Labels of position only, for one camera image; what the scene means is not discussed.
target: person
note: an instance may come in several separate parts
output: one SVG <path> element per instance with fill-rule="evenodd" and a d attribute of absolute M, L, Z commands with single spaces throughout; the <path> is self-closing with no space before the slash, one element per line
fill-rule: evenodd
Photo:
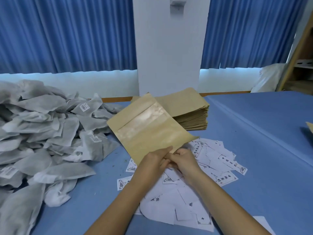
<path fill-rule="evenodd" d="M 154 186 L 167 167 L 178 168 L 185 181 L 198 193 L 224 235 L 270 235 L 229 194 L 199 167 L 190 150 L 172 147 L 148 153 L 131 181 L 85 235 L 124 234 L 140 201 Z"/>

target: pile of white bags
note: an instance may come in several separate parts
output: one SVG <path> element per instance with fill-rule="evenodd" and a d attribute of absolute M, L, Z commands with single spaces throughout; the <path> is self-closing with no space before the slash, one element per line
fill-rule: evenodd
<path fill-rule="evenodd" d="M 29 234 L 43 201 L 62 205 L 78 178 L 95 174 L 83 161 L 100 162 L 119 146 L 105 134 L 121 109 L 98 94 L 0 81 L 0 234 Z M 23 179 L 28 185 L 16 189 Z"/>

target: stack of brown envelopes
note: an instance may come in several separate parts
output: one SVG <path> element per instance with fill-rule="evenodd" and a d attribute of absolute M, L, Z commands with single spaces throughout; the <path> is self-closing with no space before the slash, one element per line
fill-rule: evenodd
<path fill-rule="evenodd" d="M 148 152 L 173 146 L 173 153 L 198 138 L 180 126 L 149 93 L 121 110 L 107 124 L 137 165 Z"/>
<path fill-rule="evenodd" d="M 134 96 L 132 102 L 139 98 Z M 209 103 L 192 87 L 155 99 L 185 130 L 207 128 Z"/>

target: curtain fold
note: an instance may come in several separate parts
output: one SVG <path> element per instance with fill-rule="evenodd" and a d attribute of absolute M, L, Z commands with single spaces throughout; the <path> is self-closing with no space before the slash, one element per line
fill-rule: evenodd
<path fill-rule="evenodd" d="M 307 0 L 211 0 L 202 69 L 285 63 Z"/>
<path fill-rule="evenodd" d="M 0 73 L 137 69 L 132 0 L 0 0 Z"/>

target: blue tablecloth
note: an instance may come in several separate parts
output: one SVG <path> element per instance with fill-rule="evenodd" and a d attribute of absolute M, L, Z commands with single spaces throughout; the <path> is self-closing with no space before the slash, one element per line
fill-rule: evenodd
<path fill-rule="evenodd" d="M 221 140 L 248 168 L 245 176 L 223 187 L 253 216 L 264 216 L 277 235 L 312 234 L 313 96 L 270 92 L 205 97 L 210 103 L 208 128 L 192 134 Z M 119 193 L 116 180 L 130 157 L 120 146 L 84 178 L 60 207 L 43 206 L 32 235 L 82 235 Z M 135 215 L 126 234 L 209 234 Z"/>

